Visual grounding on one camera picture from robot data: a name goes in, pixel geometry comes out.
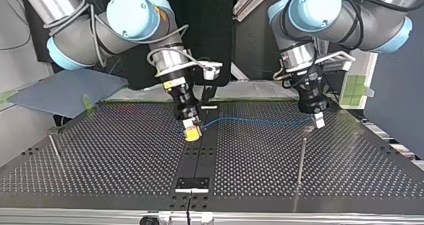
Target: yellow object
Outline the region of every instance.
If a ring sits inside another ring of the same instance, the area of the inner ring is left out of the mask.
[[[155,6],[156,11],[158,11],[159,15],[162,17],[164,21],[168,19],[168,16],[166,15],[166,12],[163,11],[160,7]]]
[[[200,139],[202,133],[200,132],[200,128],[198,126],[188,127],[185,130],[185,136],[187,142],[195,142]]]
[[[173,86],[174,86],[174,83],[173,83],[172,81],[168,81],[168,82],[164,82],[164,83],[163,83],[163,87],[164,87],[165,89],[172,88]]]

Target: black perforated table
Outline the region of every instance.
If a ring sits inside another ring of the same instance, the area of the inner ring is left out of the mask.
[[[186,143],[172,104],[101,104],[0,168],[0,207],[424,215],[424,173],[346,111],[225,102]],[[302,185],[301,142],[307,138]],[[205,194],[176,193],[181,178]]]

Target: light blue joint cover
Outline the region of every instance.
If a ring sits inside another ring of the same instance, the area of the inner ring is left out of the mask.
[[[271,24],[272,20],[274,19],[274,17],[277,16],[277,14],[280,13],[286,7],[288,2],[289,2],[289,0],[281,0],[277,3],[275,3],[274,5],[272,5],[271,7],[269,7],[269,9],[268,9],[268,19],[269,19],[270,24]]]
[[[297,29],[319,32],[331,26],[340,15],[342,0],[293,0],[288,16]]]
[[[405,22],[403,23],[403,27],[400,31],[392,38],[390,41],[378,47],[372,52],[377,53],[393,53],[399,50],[409,39],[409,34],[411,33],[414,25],[412,20],[409,17],[405,17]]]
[[[174,10],[172,10],[171,4],[168,2],[168,0],[150,0],[150,2],[153,3],[154,5],[158,6],[158,7],[166,8],[166,9],[174,12]]]
[[[146,40],[155,34],[161,22],[155,6],[171,8],[166,0],[111,0],[106,16],[121,36],[133,41]]]
[[[79,63],[68,56],[66,56],[60,49],[56,46],[54,42],[54,38],[51,37],[47,41],[47,49],[49,49],[50,57],[53,59],[57,65],[61,66],[66,70],[78,70],[83,68],[92,67],[93,65],[87,65],[83,63]]]

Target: blue cable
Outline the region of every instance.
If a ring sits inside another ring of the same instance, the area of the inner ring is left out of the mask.
[[[205,124],[203,128],[208,128],[220,121],[257,122],[257,123],[268,123],[268,124],[282,125],[282,126],[296,126],[296,125],[302,125],[310,120],[311,120],[311,117],[305,117],[302,120],[293,120],[293,121],[269,120],[269,119],[260,119],[260,118],[220,117],[209,122],[208,124]]]

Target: metal rod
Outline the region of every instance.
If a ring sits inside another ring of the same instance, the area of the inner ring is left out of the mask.
[[[50,139],[50,142],[53,146],[54,153],[56,154],[56,156],[60,156],[59,150],[57,150],[56,143],[54,142],[53,135],[49,135],[49,139]]]
[[[303,138],[302,146],[301,146],[301,150],[300,150],[299,175],[297,177],[297,184],[298,185],[302,184],[302,173],[303,173],[303,163],[305,161],[306,142],[307,142],[307,139]]]
[[[28,0],[45,24],[71,15],[81,0]]]

